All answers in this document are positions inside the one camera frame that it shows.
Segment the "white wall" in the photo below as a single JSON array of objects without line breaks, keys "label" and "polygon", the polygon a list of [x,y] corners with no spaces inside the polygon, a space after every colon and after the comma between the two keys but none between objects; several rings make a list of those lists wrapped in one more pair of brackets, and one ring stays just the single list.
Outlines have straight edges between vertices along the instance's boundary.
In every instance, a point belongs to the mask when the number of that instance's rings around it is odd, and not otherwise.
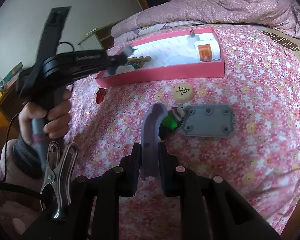
[{"label": "white wall", "polygon": [[74,45],[90,30],[139,11],[137,0],[6,0],[0,8],[0,76],[20,61],[32,66],[43,25],[53,7],[72,6],[61,40]]}]

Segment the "chinese character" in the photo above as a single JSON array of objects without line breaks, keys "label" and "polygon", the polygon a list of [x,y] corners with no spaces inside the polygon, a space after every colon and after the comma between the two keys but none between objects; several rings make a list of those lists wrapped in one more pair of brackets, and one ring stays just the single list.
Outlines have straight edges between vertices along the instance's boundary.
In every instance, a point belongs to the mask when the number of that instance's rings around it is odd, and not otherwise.
[{"label": "chinese character", "polygon": [[177,90],[176,92],[180,92],[180,94],[183,96],[183,93],[186,94],[188,91],[190,90],[190,88],[180,88],[179,90]]}]

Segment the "red toy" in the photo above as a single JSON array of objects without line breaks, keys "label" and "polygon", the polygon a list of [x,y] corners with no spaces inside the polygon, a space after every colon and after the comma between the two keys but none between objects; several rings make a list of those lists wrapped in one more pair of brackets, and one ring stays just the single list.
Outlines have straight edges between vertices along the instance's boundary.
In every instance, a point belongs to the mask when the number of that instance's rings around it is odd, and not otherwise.
[{"label": "red toy", "polygon": [[106,95],[106,90],[104,88],[99,88],[96,97],[96,103],[99,105],[102,103],[104,97]]}]

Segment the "red plastic object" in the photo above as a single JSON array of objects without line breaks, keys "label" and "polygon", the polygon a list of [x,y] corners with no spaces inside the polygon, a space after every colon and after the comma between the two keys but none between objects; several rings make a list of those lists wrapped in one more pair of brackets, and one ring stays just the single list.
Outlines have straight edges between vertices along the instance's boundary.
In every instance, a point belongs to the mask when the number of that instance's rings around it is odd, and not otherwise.
[{"label": "red plastic object", "polygon": [[[223,56],[222,46],[218,40],[218,36],[213,28],[203,27],[195,29],[195,33],[213,33],[214,37],[218,41],[221,50],[220,60],[182,64],[182,65],[170,65],[162,67],[153,67],[145,69],[136,69],[133,72],[122,73],[119,75],[102,77],[105,71],[101,71],[97,77],[97,83],[103,87],[113,87],[126,84],[142,83],[157,80],[169,80],[169,79],[183,79],[183,78],[213,78],[225,76],[225,61]],[[151,41],[158,41],[166,38],[172,38],[177,36],[188,35],[189,30],[175,31],[171,33],[162,33],[153,37],[149,37],[140,41],[133,41],[131,46],[138,46]]]},{"label": "red plastic object", "polygon": [[104,88],[99,88],[96,97],[96,103],[98,105],[102,103],[105,95],[106,95],[106,90]]}]

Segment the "small toy figure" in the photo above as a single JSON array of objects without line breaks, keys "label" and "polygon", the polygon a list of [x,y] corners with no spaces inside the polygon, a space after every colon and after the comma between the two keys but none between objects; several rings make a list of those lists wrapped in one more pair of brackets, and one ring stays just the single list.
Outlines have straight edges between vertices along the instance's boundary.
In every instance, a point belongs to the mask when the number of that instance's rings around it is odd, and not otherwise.
[{"label": "small toy figure", "polygon": [[164,140],[167,135],[176,130],[185,117],[185,111],[181,107],[173,107],[168,111],[168,116],[164,118],[159,127],[159,137]]},{"label": "small toy figure", "polygon": [[96,97],[96,103],[100,105],[106,95],[106,90],[104,88],[99,88]]},{"label": "small toy figure", "polygon": [[135,69],[142,68],[146,62],[150,62],[152,58],[150,56],[146,57],[130,57],[128,58],[127,65],[133,66]]}]

